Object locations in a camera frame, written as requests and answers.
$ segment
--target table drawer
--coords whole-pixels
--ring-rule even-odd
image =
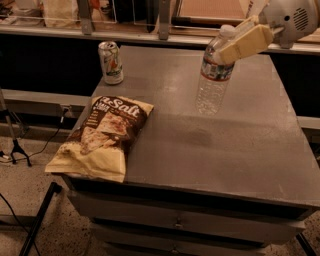
[[[110,256],[197,256],[190,254],[174,254],[172,252],[164,252],[156,249],[147,249],[136,246],[126,246],[119,244],[105,244],[106,251]]]
[[[130,250],[145,253],[158,250],[159,255],[233,255],[261,256],[264,249],[257,248],[253,242],[238,243],[234,239],[220,239],[208,235],[196,235],[189,232],[170,232],[162,228],[151,228],[142,225],[107,222],[92,224],[93,234],[108,244],[130,247]]]
[[[272,217],[222,216],[195,212],[192,206],[176,205],[137,198],[97,196],[73,192],[69,199],[78,212],[89,218],[99,218],[147,226],[184,230],[195,233],[230,237],[262,244],[283,244],[302,232],[302,221]]]

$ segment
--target drawer handle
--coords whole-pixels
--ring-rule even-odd
[[[176,229],[183,229],[183,225],[181,224],[181,219],[180,218],[177,218],[177,223],[174,224],[174,227]]]
[[[177,229],[183,229],[183,225],[181,223],[174,224],[175,228]]]
[[[177,251],[176,249],[172,249],[172,250],[171,250],[171,253],[172,253],[172,254],[175,254],[175,255],[180,254],[179,251]]]

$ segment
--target bottle label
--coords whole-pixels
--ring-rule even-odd
[[[203,58],[201,74],[213,81],[227,81],[230,79],[234,63],[228,65],[218,65],[215,62]]]

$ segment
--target plastic water bottle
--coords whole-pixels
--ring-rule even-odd
[[[222,104],[234,63],[218,65],[213,58],[216,50],[235,36],[235,28],[223,25],[220,33],[208,44],[201,65],[196,106],[201,114],[214,115]]]

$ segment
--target bottle cap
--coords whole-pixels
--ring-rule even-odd
[[[220,28],[220,35],[223,37],[234,37],[236,33],[236,29],[231,25],[222,25]]]

